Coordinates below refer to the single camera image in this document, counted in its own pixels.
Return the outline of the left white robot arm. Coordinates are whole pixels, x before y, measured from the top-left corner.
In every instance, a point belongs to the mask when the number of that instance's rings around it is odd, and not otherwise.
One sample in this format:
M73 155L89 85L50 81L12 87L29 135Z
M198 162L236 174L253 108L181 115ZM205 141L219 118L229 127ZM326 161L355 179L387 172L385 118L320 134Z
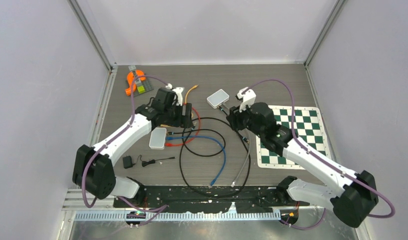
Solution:
M108 196L125 198L133 207L141 206L145 193L140 183L130 177L116 176L114 166L121 156L142 137L155 128L167 125L176 128L191 128L192 105L183 102L183 87L171 85L158 89L150 103L133 108L131 117L119 129L93 146L82 145L75 157L72 181L81 188L83 202L91 208L95 201L88 202L87 193L94 200Z

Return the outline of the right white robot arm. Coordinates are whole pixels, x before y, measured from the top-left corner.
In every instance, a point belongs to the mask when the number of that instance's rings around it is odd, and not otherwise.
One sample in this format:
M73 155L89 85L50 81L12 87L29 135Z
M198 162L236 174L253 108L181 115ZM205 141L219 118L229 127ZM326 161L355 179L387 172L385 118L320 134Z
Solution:
M283 205L303 201L330 210L344 224L357 228L379 202L375 177L358 173L326 157L304 141L291 126L277 123L266 103L233 106L226 117L233 130L250 130L269 151L297 163L322 185L289 176L278 184Z

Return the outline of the white network switch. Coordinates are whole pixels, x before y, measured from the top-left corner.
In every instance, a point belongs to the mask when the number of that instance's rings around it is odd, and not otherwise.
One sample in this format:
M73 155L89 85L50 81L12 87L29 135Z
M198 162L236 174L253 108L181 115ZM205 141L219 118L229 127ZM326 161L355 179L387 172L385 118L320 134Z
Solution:
M166 143L167 129L164 127L156 127L150 135L149 147L152 150L163 150Z
M223 90L219 89L206 98L207 103L214 109L229 100L229 95Z

